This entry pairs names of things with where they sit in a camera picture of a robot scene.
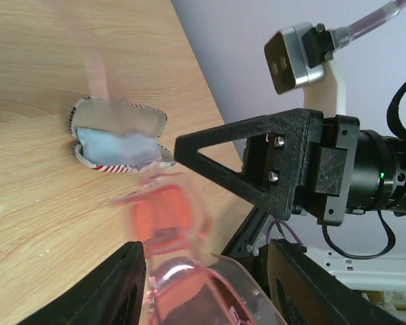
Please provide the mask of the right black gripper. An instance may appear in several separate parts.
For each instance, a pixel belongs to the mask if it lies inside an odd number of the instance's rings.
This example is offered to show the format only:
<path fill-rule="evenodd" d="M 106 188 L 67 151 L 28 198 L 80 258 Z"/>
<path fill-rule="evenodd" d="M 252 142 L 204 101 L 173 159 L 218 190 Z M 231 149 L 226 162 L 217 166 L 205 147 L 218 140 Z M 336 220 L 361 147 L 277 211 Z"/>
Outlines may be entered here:
<path fill-rule="evenodd" d="M 355 161 L 359 119 L 297 108 L 179 136 L 175 160 L 274 217 L 292 213 L 340 225 Z M 236 172 L 200 149 L 246 140 Z"/>

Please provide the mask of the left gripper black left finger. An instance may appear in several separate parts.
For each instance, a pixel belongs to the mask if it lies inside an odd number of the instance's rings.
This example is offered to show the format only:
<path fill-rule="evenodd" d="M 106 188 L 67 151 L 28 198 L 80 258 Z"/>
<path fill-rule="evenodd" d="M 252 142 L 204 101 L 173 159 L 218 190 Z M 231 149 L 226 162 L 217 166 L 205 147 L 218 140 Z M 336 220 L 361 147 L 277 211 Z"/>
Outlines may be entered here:
<path fill-rule="evenodd" d="M 127 242 L 64 294 L 21 324 L 138 324 L 146 266 L 140 242 Z"/>

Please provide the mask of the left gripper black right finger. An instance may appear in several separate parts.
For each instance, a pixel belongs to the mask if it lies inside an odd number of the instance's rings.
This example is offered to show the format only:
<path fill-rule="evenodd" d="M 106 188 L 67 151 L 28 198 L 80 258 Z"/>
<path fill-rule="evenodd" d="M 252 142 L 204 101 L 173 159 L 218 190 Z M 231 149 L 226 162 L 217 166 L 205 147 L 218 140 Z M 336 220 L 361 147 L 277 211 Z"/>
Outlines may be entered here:
<path fill-rule="evenodd" d="M 290 321 L 288 303 L 307 324 L 400 324 L 308 258 L 298 245 L 272 240 L 267 245 L 272 302 Z"/>

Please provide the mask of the pink translucent sunglasses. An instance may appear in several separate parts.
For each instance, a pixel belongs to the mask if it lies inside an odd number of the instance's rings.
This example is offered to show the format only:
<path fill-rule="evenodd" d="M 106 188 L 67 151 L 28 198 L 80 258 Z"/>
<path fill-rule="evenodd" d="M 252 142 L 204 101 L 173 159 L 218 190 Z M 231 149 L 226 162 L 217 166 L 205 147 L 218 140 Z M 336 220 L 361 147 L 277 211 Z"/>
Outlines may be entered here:
<path fill-rule="evenodd" d="M 125 100 L 108 89 L 97 47 L 83 48 L 93 97 Z M 180 174 L 152 167 L 139 189 L 120 199 L 131 210 L 148 263 L 145 304 L 150 324 L 283 324 L 284 319 L 250 274 L 205 248 L 210 217 Z"/>

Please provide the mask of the light blue cleaning cloth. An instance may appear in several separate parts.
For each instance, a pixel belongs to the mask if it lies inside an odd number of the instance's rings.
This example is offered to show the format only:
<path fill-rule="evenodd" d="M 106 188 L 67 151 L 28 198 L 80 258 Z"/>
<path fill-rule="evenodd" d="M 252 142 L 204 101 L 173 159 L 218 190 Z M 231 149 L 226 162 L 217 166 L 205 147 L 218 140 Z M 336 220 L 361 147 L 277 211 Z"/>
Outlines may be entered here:
<path fill-rule="evenodd" d="M 141 133 L 117 135 L 83 127 L 76 128 L 82 145 L 82 156 L 90 163 L 103 166 L 128 165 L 142 169 L 162 161 L 158 140 Z"/>

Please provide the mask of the flag pattern glasses case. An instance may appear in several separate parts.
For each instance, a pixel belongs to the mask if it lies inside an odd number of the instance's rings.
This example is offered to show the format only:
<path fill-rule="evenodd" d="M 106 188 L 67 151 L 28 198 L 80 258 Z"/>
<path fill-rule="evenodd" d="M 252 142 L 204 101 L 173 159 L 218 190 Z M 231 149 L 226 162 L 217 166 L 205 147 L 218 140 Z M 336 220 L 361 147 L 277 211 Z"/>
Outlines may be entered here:
<path fill-rule="evenodd" d="M 87 96 L 73 106 L 68 128 L 82 165 L 106 173 L 141 173 L 175 164 L 158 143 L 166 122 L 167 115 L 150 106 Z"/>

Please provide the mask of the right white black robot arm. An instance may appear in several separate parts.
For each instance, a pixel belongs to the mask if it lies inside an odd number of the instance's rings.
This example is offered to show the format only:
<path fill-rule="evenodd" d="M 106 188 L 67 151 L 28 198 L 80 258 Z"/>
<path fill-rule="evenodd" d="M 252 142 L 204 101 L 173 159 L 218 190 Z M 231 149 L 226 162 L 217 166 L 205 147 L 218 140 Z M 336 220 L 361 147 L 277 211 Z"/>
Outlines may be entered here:
<path fill-rule="evenodd" d="M 179 136 L 175 160 L 283 221 L 316 217 L 324 240 L 347 214 L 406 215 L 406 129 L 399 106 L 386 120 L 392 135 L 362 130 L 359 120 L 297 108 Z M 270 291 L 289 324 L 398 324 L 399 320 L 348 289 L 308 258 L 303 244 L 271 240 L 252 276 Z"/>

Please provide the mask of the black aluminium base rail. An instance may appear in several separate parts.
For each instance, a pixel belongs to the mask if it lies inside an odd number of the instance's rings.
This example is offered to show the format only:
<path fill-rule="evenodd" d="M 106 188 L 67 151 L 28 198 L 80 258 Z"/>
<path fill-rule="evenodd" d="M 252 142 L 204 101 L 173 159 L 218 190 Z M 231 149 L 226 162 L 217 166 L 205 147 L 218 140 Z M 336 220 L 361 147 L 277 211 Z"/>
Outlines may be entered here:
<path fill-rule="evenodd" d="M 252 208 L 221 254 L 232 259 L 258 256 L 259 248 L 267 243 L 267 231 L 273 221 L 268 213 Z"/>

